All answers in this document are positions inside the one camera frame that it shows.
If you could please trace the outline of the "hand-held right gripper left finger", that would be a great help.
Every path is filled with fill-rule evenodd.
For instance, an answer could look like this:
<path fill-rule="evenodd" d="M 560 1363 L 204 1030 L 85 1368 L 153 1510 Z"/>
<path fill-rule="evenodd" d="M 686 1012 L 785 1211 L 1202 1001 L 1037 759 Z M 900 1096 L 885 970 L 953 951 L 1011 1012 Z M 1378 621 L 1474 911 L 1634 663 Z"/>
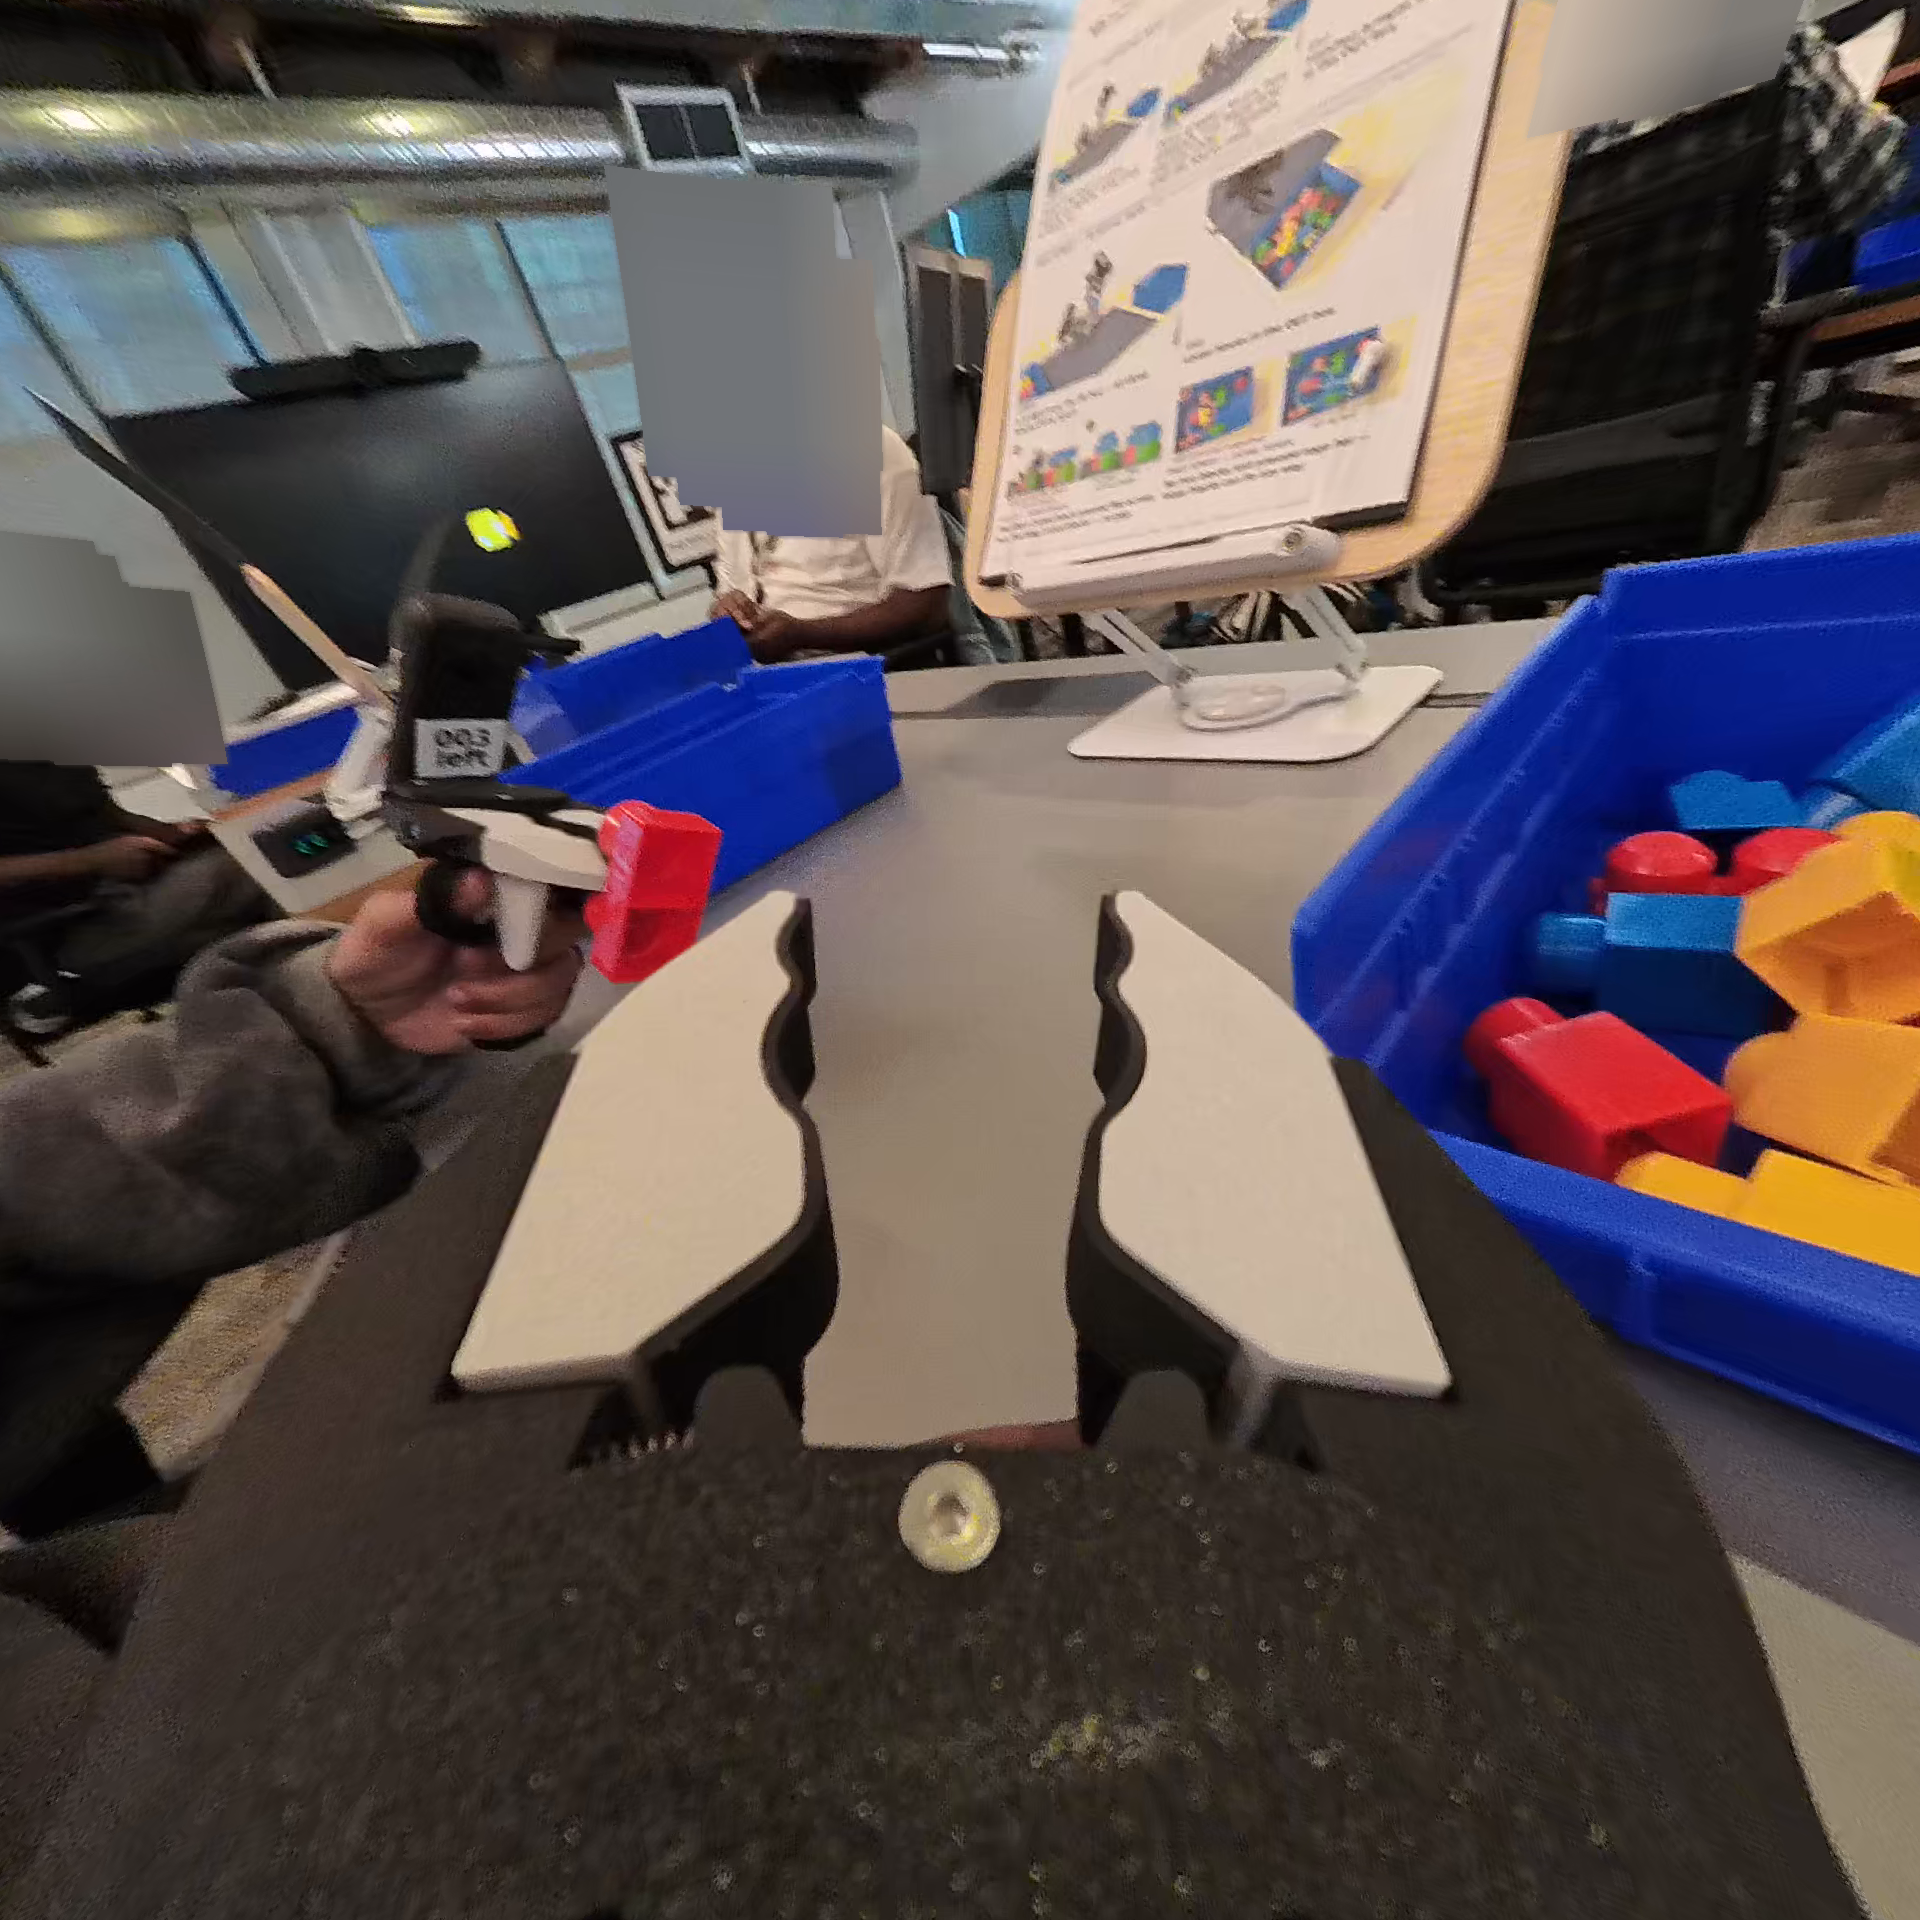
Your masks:
<path fill-rule="evenodd" d="M 458 1401 L 592 1384 L 686 1435 L 706 1383 L 763 1373 L 801 1430 L 841 1295 L 811 1001 L 811 902 L 770 890 L 588 1030 L 451 1354 Z"/>

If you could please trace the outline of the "instruction board on white stand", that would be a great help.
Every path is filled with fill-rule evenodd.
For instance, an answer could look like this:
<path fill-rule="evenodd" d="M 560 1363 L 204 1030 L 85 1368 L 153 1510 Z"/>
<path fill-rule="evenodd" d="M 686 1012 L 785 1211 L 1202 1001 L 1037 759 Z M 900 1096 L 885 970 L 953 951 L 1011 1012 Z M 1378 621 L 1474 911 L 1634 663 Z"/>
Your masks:
<path fill-rule="evenodd" d="M 1530 136 L 1543 86 L 1551 26 L 1552 3 L 1543 0 L 1512 3 L 1505 26 L 1501 88 L 1478 147 L 1474 210 L 1464 221 L 1455 306 L 1437 363 L 1432 429 L 1417 490 L 1399 519 L 1340 534 L 1340 561 L 1332 566 L 1327 590 L 1389 580 L 1437 555 L 1448 534 L 1464 529 L 1495 486 L 1571 170 L 1571 136 Z M 988 320 L 972 475 L 972 546 L 978 534 L 988 539 L 993 519 L 988 497 L 999 486 L 1004 414 L 1014 408 L 1014 331 L 1019 277 L 1004 283 Z M 1014 600 L 1004 596 L 972 590 L 972 600 L 987 613 L 1019 621 Z"/>

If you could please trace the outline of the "black metal rack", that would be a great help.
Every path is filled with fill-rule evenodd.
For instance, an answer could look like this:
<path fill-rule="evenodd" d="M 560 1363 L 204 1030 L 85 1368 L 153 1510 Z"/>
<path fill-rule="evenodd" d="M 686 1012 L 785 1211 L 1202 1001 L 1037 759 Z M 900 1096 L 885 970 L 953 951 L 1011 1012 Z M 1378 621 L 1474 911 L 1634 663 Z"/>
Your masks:
<path fill-rule="evenodd" d="M 900 285 L 921 481 L 927 497 L 953 502 L 975 471 L 993 283 L 975 256 L 907 242 Z"/>

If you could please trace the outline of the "wooden table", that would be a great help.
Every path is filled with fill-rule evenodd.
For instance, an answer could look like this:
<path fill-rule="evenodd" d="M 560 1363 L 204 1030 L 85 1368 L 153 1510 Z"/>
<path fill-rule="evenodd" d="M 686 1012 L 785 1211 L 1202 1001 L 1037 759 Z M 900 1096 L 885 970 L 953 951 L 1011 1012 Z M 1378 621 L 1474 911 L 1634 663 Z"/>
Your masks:
<path fill-rule="evenodd" d="M 1861 366 L 1920 345 L 1920 283 L 1880 294 L 1820 294 L 1761 319 L 1761 377 L 1770 381 L 1770 425 L 1832 425 L 1838 414 L 1913 420 L 1920 402 L 1861 388 Z"/>

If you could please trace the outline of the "blue toy block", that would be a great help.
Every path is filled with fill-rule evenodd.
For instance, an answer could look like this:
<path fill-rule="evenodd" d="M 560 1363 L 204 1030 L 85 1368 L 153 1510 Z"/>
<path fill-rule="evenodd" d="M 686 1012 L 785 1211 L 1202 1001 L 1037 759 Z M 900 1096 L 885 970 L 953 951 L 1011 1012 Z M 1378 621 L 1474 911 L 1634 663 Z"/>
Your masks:
<path fill-rule="evenodd" d="M 1641 1034 L 1759 1041 L 1792 1018 L 1786 1001 L 1738 957 L 1743 902 L 1615 890 L 1592 916 L 1537 916 L 1524 975 Z"/>
<path fill-rule="evenodd" d="M 1838 829 L 1854 812 L 1861 800 L 1838 786 L 1792 791 L 1786 780 L 1738 772 L 1688 772 L 1666 780 L 1674 830 L 1688 830 L 1695 843 L 1747 843 L 1759 830 Z"/>
<path fill-rule="evenodd" d="M 1920 701 L 1854 733 L 1799 791 L 1808 829 L 1838 830 L 1861 812 L 1920 812 Z"/>

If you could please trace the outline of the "yellow long toy block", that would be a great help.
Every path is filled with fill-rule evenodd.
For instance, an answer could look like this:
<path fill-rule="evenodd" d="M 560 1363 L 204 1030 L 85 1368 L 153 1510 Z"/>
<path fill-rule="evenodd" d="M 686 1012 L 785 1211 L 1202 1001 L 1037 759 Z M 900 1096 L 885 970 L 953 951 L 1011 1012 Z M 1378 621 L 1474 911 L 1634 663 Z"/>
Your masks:
<path fill-rule="evenodd" d="M 1920 1192 L 1766 1146 L 1747 1175 L 1674 1153 L 1626 1159 L 1615 1187 L 1792 1236 L 1885 1271 L 1920 1271 Z"/>

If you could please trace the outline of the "person's left hand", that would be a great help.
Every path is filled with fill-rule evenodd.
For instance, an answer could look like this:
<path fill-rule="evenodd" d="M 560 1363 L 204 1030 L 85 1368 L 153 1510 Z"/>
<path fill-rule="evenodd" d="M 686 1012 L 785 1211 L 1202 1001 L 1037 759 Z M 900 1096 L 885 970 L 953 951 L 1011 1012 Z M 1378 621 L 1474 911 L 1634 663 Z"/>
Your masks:
<path fill-rule="evenodd" d="M 555 911 L 530 970 L 421 925 L 416 884 L 371 890 L 327 957 L 327 978 L 387 1045 L 425 1059 L 515 1050 L 549 1034 L 582 970 L 588 925 Z"/>

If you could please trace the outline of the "printed tag board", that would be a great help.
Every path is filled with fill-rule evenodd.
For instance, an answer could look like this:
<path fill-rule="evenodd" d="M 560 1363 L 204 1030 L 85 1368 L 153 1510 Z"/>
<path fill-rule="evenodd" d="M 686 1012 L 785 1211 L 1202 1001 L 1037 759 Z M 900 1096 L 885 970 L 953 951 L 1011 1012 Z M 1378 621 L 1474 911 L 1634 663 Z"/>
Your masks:
<path fill-rule="evenodd" d="M 645 429 L 624 429 L 611 441 L 615 459 L 630 481 L 630 497 L 645 519 L 645 539 L 669 580 L 716 586 L 722 519 L 705 506 L 686 506 L 679 481 L 654 471 Z"/>

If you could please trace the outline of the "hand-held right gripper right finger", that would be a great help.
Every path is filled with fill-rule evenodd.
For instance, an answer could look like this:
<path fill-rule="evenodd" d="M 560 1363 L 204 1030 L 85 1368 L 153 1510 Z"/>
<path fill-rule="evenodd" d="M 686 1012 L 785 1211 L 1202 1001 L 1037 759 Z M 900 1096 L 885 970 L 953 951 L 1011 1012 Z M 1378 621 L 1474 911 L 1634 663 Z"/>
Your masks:
<path fill-rule="evenodd" d="M 1311 1457 L 1300 1389 L 1447 1401 L 1455 1375 L 1327 1045 L 1145 890 L 1099 902 L 1093 1088 L 1066 1295 L 1079 1421 L 1140 1375 L 1214 1441 Z"/>

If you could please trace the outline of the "blue divided plastic bin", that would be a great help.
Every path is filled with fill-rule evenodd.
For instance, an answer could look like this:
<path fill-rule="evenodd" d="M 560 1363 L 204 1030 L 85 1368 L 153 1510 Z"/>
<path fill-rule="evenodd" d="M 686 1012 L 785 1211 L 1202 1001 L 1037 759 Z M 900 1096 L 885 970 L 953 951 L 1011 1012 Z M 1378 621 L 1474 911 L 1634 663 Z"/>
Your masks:
<path fill-rule="evenodd" d="M 507 780 L 592 812 L 618 800 L 691 812 L 722 830 L 712 890 L 729 890 L 900 786 L 885 694 L 875 659 L 753 668 L 581 726 Z"/>

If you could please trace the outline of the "striped bag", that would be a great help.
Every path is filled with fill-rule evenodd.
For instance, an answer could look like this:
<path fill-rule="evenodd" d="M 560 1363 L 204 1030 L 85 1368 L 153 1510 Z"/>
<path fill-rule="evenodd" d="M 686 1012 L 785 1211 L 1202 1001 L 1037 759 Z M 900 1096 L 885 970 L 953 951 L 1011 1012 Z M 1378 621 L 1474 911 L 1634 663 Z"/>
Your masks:
<path fill-rule="evenodd" d="M 1318 641 L 1318 631 L 1291 613 L 1291 605 L 1281 596 L 1230 596 L 1230 600 L 1215 600 L 1215 605 L 1171 605 L 1171 613 L 1165 621 L 1165 632 L 1160 645 L 1165 649 L 1220 649 L 1220 645 L 1306 645 Z"/>

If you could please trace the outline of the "large black screen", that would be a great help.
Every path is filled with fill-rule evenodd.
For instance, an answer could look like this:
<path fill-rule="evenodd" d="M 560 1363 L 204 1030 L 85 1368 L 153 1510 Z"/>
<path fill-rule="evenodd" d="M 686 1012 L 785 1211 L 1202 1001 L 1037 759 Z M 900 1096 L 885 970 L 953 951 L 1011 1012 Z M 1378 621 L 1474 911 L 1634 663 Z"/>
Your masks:
<path fill-rule="evenodd" d="M 560 363 L 320 402 L 107 414 L 107 445 L 275 580 L 332 645 L 374 663 L 406 566 L 451 519 L 437 590 L 521 623 L 654 586 L 630 486 Z M 515 517 L 478 555 L 467 508 Z"/>

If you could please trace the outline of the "black video bar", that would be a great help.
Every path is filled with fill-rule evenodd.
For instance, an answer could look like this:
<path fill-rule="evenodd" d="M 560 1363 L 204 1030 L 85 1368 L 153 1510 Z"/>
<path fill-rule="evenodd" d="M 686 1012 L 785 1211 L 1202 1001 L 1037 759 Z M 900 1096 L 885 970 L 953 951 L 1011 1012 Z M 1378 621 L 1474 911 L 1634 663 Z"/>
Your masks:
<path fill-rule="evenodd" d="M 335 355 L 230 366 L 230 388 L 244 402 L 380 394 L 406 388 L 467 381 L 478 355 L 478 342 L 350 345 Z"/>

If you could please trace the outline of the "red two-stud toy block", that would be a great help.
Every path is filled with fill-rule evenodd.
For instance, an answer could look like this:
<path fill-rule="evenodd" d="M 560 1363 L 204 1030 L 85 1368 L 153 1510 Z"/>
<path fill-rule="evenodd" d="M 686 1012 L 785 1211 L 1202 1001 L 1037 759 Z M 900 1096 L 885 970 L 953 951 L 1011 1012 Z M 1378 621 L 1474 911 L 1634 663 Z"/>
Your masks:
<path fill-rule="evenodd" d="M 603 884 L 582 902 L 588 967 L 639 987 L 696 947 L 722 829 L 696 812 L 618 800 L 597 821 Z"/>
<path fill-rule="evenodd" d="M 1838 848 L 1820 829 L 1761 829 L 1734 848 L 1710 848 L 1688 830 L 1640 830 L 1606 848 L 1605 871 L 1587 881 L 1587 911 L 1606 911 L 1615 894 L 1751 894 L 1792 874 L 1811 852 Z"/>

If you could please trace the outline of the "grey desk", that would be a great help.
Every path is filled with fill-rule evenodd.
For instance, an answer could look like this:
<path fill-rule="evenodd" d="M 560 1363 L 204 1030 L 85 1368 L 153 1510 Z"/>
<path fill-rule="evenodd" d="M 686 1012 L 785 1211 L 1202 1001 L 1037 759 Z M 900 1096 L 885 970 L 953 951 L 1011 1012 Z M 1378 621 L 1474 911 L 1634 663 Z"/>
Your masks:
<path fill-rule="evenodd" d="M 1442 701 L 1327 769 L 1079 762 L 1087 717 L 896 717 L 900 786 L 716 902 L 811 902 L 811 1121 L 841 1300 L 806 1441 L 1066 1421 L 1066 1243 L 1093 1121 L 1093 916 L 1145 890 L 1291 994 L 1291 923 L 1551 623 L 1397 641 Z M 1114 663 L 907 673 L 896 709 Z M 1605 1343 L 1704 1488 L 1820 1819 L 1877 1915 L 1913 1915 L 1913 1457 Z"/>

